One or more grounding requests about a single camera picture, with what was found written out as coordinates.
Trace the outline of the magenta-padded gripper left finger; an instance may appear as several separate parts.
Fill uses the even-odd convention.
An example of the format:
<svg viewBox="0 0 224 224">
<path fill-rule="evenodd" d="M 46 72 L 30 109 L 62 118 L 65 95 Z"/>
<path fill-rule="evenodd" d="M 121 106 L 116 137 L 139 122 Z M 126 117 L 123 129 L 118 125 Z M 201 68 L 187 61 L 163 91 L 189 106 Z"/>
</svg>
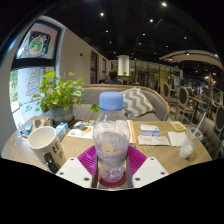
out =
<svg viewBox="0 0 224 224">
<path fill-rule="evenodd" d="M 56 175 L 84 188 L 96 188 L 98 160 L 95 147 L 90 147 L 78 157 L 70 157 Z"/>
</svg>

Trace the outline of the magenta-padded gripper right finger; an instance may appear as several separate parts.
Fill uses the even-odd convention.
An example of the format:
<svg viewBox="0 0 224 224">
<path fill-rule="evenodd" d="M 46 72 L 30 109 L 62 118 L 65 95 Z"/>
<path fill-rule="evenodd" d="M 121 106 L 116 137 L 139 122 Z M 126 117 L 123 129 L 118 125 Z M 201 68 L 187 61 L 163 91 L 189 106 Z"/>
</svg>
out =
<svg viewBox="0 0 224 224">
<path fill-rule="evenodd" d="M 168 172 L 155 157 L 146 157 L 130 146 L 126 162 L 127 185 L 140 188 L 168 175 Z"/>
</svg>

